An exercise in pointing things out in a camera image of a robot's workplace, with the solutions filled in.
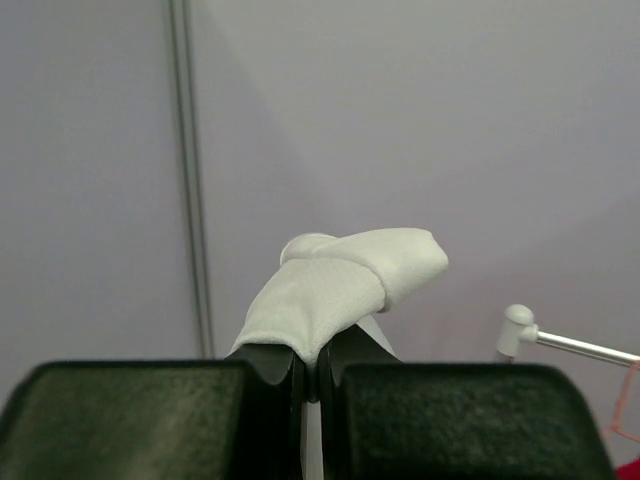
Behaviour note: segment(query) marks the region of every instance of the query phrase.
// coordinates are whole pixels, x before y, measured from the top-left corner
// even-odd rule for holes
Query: red string
[[[622,414],[624,413],[625,408],[627,408],[627,400],[629,399],[631,380],[633,380],[633,376],[638,371],[638,369],[640,369],[640,360],[636,360],[631,364],[631,368],[624,377],[624,383],[622,384],[622,388],[620,389],[620,395],[616,400],[616,408],[613,413],[613,421],[604,431],[605,438],[612,433],[617,433],[624,438],[628,438],[629,440],[640,443],[640,437],[636,437],[635,435],[631,435],[630,433],[620,430],[622,424]]]

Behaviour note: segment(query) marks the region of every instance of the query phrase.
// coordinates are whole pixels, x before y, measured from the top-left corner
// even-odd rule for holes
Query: fabric
[[[313,366],[336,333],[358,322],[392,352],[370,315],[425,286],[448,258],[430,232],[392,228],[344,238],[302,235],[287,244],[280,262],[232,351],[247,343],[284,344]]]

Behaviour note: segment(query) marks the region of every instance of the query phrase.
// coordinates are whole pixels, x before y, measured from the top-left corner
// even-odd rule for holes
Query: metal rod
[[[538,332],[536,343],[625,367],[630,367],[634,362],[640,361],[640,355],[633,355],[551,333]]]
[[[165,7],[170,32],[170,61],[174,77],[172,82],[177,114],[176,127],[186,197],[198,348],[201,358],[213,358],[213,326],[189,34],[189,1],[165,0]]]

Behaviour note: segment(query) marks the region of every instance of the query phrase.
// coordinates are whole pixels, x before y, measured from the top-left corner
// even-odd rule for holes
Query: white backdrop
[[[196,356],[162,8],[0,6],[0,406],[40,362]]]
[[[219,355],[290,237],[389,226],[428,228],[451,258],[380,318],[403,359],[491,358],[516,302],[640,351],[637,0],[192,3]],[[523,359],[560,366],[608,421],[623,369]]]

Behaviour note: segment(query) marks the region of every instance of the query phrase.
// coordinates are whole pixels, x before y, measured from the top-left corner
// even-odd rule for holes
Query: red fabric
[[[640,459],[616,470],[620,480],[640,480]]]

